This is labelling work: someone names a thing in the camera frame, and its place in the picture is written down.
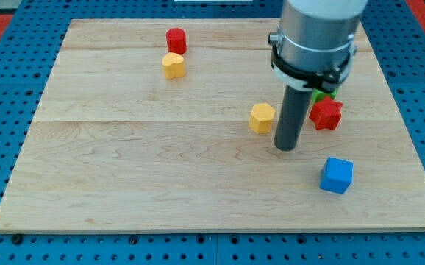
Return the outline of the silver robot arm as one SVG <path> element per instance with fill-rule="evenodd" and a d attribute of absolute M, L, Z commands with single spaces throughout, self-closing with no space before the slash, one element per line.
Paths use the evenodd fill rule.
<path fill-rule="evenodd" d="M 271 67 L 297 91 L 331 93 L 353 65 L 353 44 L 368 0 L 284 0 L 275 32 L 268 36 Z"/>

